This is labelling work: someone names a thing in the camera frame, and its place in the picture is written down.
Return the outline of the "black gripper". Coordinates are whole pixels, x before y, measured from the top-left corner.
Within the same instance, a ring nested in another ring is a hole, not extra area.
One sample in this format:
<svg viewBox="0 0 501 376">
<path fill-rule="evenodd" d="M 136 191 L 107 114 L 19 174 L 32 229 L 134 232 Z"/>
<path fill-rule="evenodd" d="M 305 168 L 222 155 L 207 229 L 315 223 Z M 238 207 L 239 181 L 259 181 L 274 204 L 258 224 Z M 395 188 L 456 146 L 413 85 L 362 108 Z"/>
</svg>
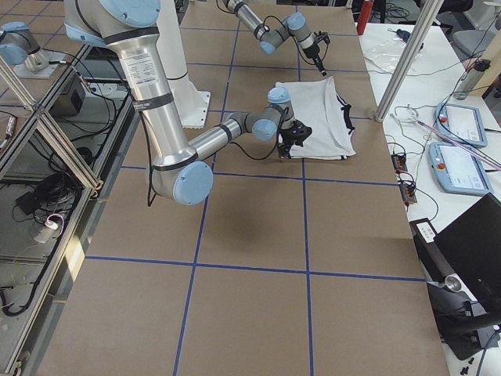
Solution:
<svg viewBox="0 0 501 376">
<path fill-rule="evenodd" d="M 281 141 L 278 144 L 279 155 L 290 155 L 292 146 L 303 147 L 304 141 L 312 134 L 312 128 L 299 120 L 293 120 L 291 126 L 279 131 Z"/>
<path fill-rule="evenodd" d="M 318 31 L 312 34 L 312 42 L 307 48 L 303 48 L 305 56 L 312 60 L 318 71 L 322 76 L 326 76 L 326 69 L 323 65 L 323 57 L 320 57 L 320 47 L 321 43 L 326 45 L 324 55 L 326 55 L 330 44 L 330 36 L 325 31 Z"/>
</svg>

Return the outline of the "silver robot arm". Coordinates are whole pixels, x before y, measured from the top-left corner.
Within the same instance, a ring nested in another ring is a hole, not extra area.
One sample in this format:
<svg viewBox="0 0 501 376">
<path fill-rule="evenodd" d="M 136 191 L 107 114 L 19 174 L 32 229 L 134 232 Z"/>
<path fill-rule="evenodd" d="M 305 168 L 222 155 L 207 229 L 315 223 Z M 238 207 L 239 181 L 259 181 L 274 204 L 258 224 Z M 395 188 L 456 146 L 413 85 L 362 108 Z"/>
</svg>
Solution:
<svg viewBox="0 0 501 376">
<path fill-rule="evenodd" d="M 294 116 L 287 89 L 273 88 L 261 112 L 236 112 L 219 125 L 186 138 L 178 113 L 182 95 L 169 73 L 185 68 L 178 16 L 171 1 L 65 1 L 67 36 L 108 48 L 122 66 L 143 118 L 149 155 L 148 183 L 158 196 L 184 204 L 204 201 L 213 172 L 204 159 L 245 133 L 274 139 L 280 157 L 302 146 L 311 128 Z"/>
<path fill-rule="evenodd" d="M 326 32 L 312 32 L 302 13 L 295 12 L 282 20 L 270 15 L 261 20 L 245 1 L 223 1 L 221 11 L 231 13 L 253 33 L 261 50 L 272 55 L 289 38 L 294 40 L 297 50 L 302 51 L 301 58 L 317 68 L 322 76 L 326 76 L 323 57 L 320 56 L 319 44 L 326 44 L 326 52 L 330 37 Z"/>
</svg>

